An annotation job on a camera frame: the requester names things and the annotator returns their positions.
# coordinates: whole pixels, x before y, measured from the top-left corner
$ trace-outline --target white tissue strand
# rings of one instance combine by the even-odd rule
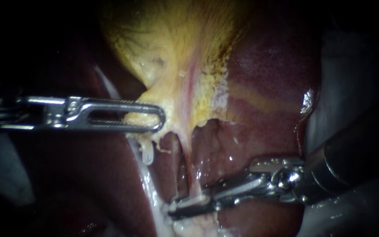
[[[232,237],[225,229],[218,226],[217,213],[175,221],[173,230],[176,236],[179,237]]]
[[[154,159],[153,143],[151,139],[141,139],[139,140],[140,150],[141,150],[141,159],[143,164],[151,165]]]

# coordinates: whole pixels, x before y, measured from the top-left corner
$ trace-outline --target white membrane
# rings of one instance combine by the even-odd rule
[[[98,66],[95,66],[95,71],[99,75],[107,88],[109,96],[112,99],[121,99],[121,96],[114,88],[109,79],[103,74]],[[223,85],[223,90],[226,91],[226,85]],[[220,100],[222,105],[226,102],[226,95]],[[153,162],[154,148],[151,140],[140,141],[141,152],[139,151],[138,142],[127,136],[127,141],[134,159],[137,162],[140,180],[143,186],[144,193],[150,203],[150,210],[152,213],[154,225],[156,228],[156,235],[159,237],[233,237],[227,230],[220,228],[217,222],[217,213],[210,213],[202,216],[196,216],[190,219],[175,221],[173,223],[168,221],[168,216],[165,216],[165,206],[167,204],[158,196],[154,186],[151,174],[147,169],[147,165]],[[192,202],[202,202],[206,196],[199,196]]]
[[[112,99],[121,99],[118,91],[113,87],[112,83],[109,79],[103,74],[98,66],[95,66],[96,73],[99,75],[100,79],[103,81],[106,89],[108,90],[109,96]],[[154,226],[156,228],[156,235],[160,237],[172,237],[174,236],[172,227],[165,223],[164,214],[162,212],[162,206],[164,205],[164,201],[158,196],[156,188],[153,184],[153,180],[151,178],[151,174],[147,169],[147,166],[142,163],[141,154],[138,149],[138,143],[132,139],[127,138],[129,147],[134,155],[134,159],[137,162],[139,169],[139,176],[143,186],[144,193],[147,197],[147,200],[150,204],[150,210],[152,213]]]

